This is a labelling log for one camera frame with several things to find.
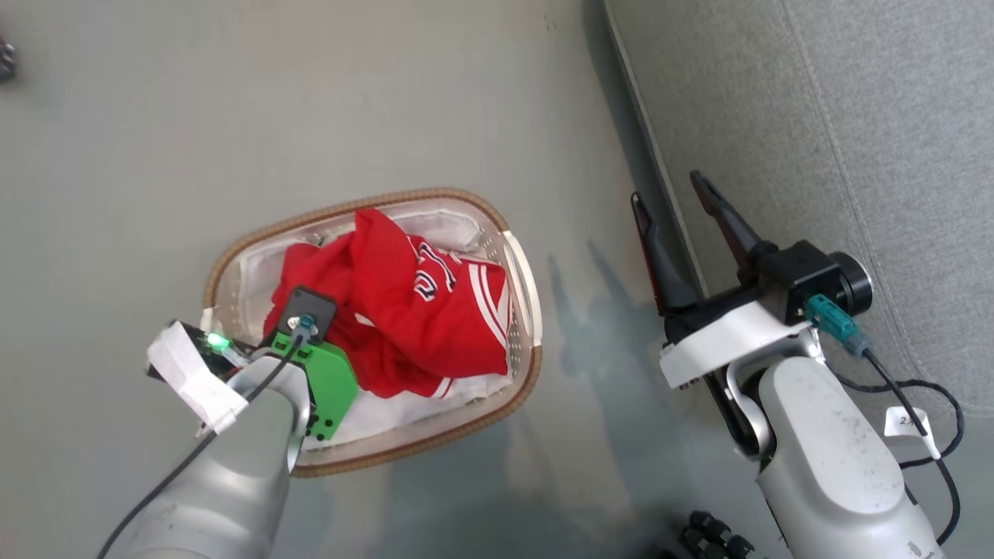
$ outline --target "white label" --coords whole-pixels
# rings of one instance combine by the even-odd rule
[[[938,460],[942,457],[942,454],[935,447],[935,438],[932,436],[931,425],[928,424],[928,414],[924,411],[913,408],[914,413],[921,420],[921,424],[925,427],[927,435],[924,437],[918,432],[918,428],[914,426],[914,421],[911,420],[911,416],[908,415],[908,411],[905,410],[904,406],[894,406],[888,408],[887,417],[884,422],[884,435],[887,437],[921,437],[924,440],[925,446],[928,448],[928,453],[932,458]]]
[[[148,346],[148,361],[207,428],[218,434],[249,405],[241,394],[211,374],[183,324],[173,322]]]

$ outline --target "laundry basket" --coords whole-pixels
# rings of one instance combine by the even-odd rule
[[[394,461],[451,443],[511,415],[535,387],[542,364],[542,313],[521,245],[504,219],[482,198],[455,189],[427,189],[378,196],[311,212],[247,235],[229,247],[208,277],[204,324],[231,338],[258,344],[278,267],[257,266],[300,242],[326,244],[355,230],[354,213],[376,208],[409,234],[437,247],[474,253],[500,264],[511,293],[508,331],[510,385],[459,408],[358,441],[301,453],[298,477],[340,473]]]

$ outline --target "brown woven rim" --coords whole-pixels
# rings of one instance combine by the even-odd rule
[[[310,225],[312,223],[324,221],[329,218],[338,217],[344,214],[351,214],[356,210],[361,210],[363,208],[387,206],[416,200],[430,200],[433,198],[456,199],[471,204],[483,212],[483,214],[497,226],[498,230],[508,230],[507,222],[504,221],[504,218],[501,217],[497,210],[494,209],[494,207],[491,206],[486,200],[476,196],[475,194],[455,188],[428,188],[423,190],[412,190],[408,192],[399,192],[397,194],[374,196],[372,198],[365,198],[354,202],[331,206],[323,210],[317,210],[295,218],[290,218],[286,221],[266,227],[265,229],[249,233],[248,235],[245,235],[235,241],[217,259],[214,263],[214,267],[211,269],[211,273],[207,277],[207,285],[204,289],[204,308],[213,308],[215,306],[218,293],[218,283],[221,281],[221,275],[228,267],[228,264],[230,264],[235,256],[244,251],[247,247],[258,243],[259,241],[265,240],[274,235],[279,235],[281,233],[286,233],[287,231],[292,231],[294,229]],[[377,466],[416,455],[418,453],[423,453],[424,451],[429,451],[435,447],[447,445],[448,443],[466,437],[467,435],[472,435],[473,433],[476,433],[486,427],[490,427],[491,425],[514,413],[514,411],[525,402],[528,396],[532,393],[532,390],[535,388],[535,383],[539,380],[539,369],[541,366],[542,347],[533,347],[531,365],[528,368],[528,372],[525,376],[525,383],[521,387],[521,390],[519,390],[518,393],[514,395],[514,398],[512,398],[507,404],[504,404],[497,410],[494,410],[493,412],[490,412],[489,414],[477,418],[467,424],[460,425],[459,427],[450,429],[444,433],[439,433],[433,437],[417,441],[416,443],[411,443],[410,445],[404,445],[402,447],[397,447],[395,449],[390,449],[389,451],[384,451],[382,453],[366,457],[329,465],[297,466],[297,468],[293,471],[293,476],[319,477],[322,475],[352,471],[353,469]]]

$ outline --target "gray fabric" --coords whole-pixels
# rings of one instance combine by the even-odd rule
[[[692,169],[761,235],[869,264],[877,298],[861,322],[894,374],[938,381],[968,416],[994,418],[989,2],[610,0],[608,9],[705,288],[733,285],[735,266],[693,193]],[[837,370],[875,380],[826,345]],[[929,394],[913,399],[947,441],[948,408]],[[857,400],[872,419],[893,404]]]

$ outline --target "cable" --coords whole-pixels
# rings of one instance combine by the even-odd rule
[[[887,385],[867,386],[863,384],[857,384],[839,374],[836,374],[835,377],[839,379],[839,382],[842,383],[843,386],[851,390],[855,390],[857,392],[864,392],[867,394],[881,394],[884,392],[891,391],[891,387]],[[945,399],[949,401],[949,404],[952,406],[952,410],[956,415],[956,436],[953,437],[952,441],[949,442],[949,446],[946,447],[944,451],[942,451],[942,457],[943,458],[948,457],[953,453],[953,451],[959,448],[959,444],[963,441],[963,434],[966,430],[966,420],[963,417],[963,409],[960,407],[959,402],[956,400],[956,398],[948,390],[946,390],[944,386],[924,380],[911,379],[911,380],[898,381],[898,387],[927,388],[929,390],[934,390],[935,392],[938,392],[939,394],[944,396]],[[933,459],[932,457],[920,460],[902,462],[901,469],[908,469],[909,467],[925,466],[926,464],[931,464],[933,462],[935,462],[935,459]]]
[[[887,372],[884,364],[880,362],[880,359],[873,352],[873,350],[865,348],[863,350],[863,356],[870,361],[870,364],[873,365],[874,369],[877,369],[877,372],[884,379],[884,382],[891,387],[894,395],[898,397],[898,400],[901,401],[901,405],[905,407],[905,411],[908,412],[908,416],[911,418],[911,422],[914,423],[914,427],[918,429],[918,432],[923,437],[928,435],[928,429],[925,428],[925,425],[921,422],[921,418],[918,417],[918,414],[914,412],[914,408],[911,406],[911,402],[908,401],[908,397],[905,396],[904,391],[902,391],[901,387],[898,386],[898,383],[896,383],[894,378],[892,378]],[[961,506],[959,502],[959,491],[956,489],[956,483],[953,481],[952,475],[949,473],[949,469],[945,466],[945,462],[942,458],[939,458],[935,460],[935,465],[938,467],[939,473],[942,474],[942,479],[945,481],[946,487],[949,488],[949,498],[952,500],[952,512],[949,515],[949,523],[946,524],[945,529],[942,530],[942,533],[935,538],[935,541],[939,545],[942,545],[947,539],[949,539],[949,536],[952,535],[952,531],[956,529],[956,524],[959,523]]]
[[[272,380],[276,378],[276,375],[278,375],[279,372],[283,370],[283,367],[285,367],[286,364],[290,362],[290,359],[293,358],[293,355],[297,352],[297,349],[300,348],[300,345],[303,343],[304,340],[304,335],[297,334],[296,332],[294,332],[294,334],[295,335],[293,338],[293,344],[290,345],[290,350],[287,351],[286,355],[279,360],[279,363],[277,363],[276,366],[272,369],[272,372],[269,373],[269,375],[265,377],[265,379],[263,379],[262,382],[260,382],[258,386],[253,388],[251,392],[249,392],[248,395],[246,396],[246,400],[250,404],[252,400],[254,400],[259,394],[261,394],[263,390],[265,390],[265,387],[269,386],[269,383],[271,383]],[[114,541],[117,540],[117,537],[121,535],[121,532],[124,531],[124,528],[126,528],[127,525],[131,523],[131,520],[134,520],[134,517],[137,516],[138,513],[142,511],[142,509],[148,506],[148,504],[151,503],[155,499],[155,497],[159,496],[159,494],[162,493],[162,491],[170,483],[172,483],[173,480],[175,480],[180,473],[183,473],[183,470],[186,469],[187,466],[189,466],[194,460],[196,460],[197,457],[204,451],[204,449],[207,448],[207,445],[209,445],[211,441],[213,441],[217,437],[218,433],[215,431],[211,431],[210,433],[208,433],[197,444],[197,447],[193,449],[193,451],[190,452],[183,459],[182,462],[179,463],[178,466],[174,467],[173,470],[170,471],[169,474],[162,479],[162,481],[159,481],[159,484],[156,485],[155,488],[149,491],[148,494],[145,495],[145,497],[141,499],[138,502],[138,504],[136,504],[134,508],[132,508],[131,511],[127,513],[126,516],[124,516],[124,519],[121,520],[119,524],[117,524],[117,527],[114,528],[114,531],[110,532],[110,537],[107,538],[107,541],[103,544],[103,547],[100,548],[100,552],[96,555],[96,559],[104,559],[104,557],[107,556],[107,553],[110,552],[110,547],[114,544]]]

